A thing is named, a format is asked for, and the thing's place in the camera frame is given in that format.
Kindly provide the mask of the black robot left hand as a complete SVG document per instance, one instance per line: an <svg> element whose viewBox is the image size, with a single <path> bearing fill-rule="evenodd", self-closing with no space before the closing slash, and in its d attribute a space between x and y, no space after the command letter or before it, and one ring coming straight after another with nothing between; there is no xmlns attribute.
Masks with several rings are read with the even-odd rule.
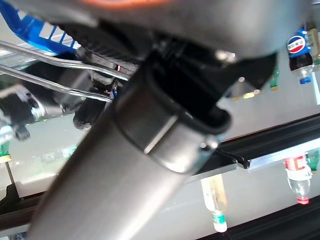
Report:
<svg viewBox="0 0 320 240"><path fill-rule="evenodd" d="M130 240L228 130L217 102L263 83L310 0L24 0L85 48L139 63L47 191L30 240Z"/></svg>

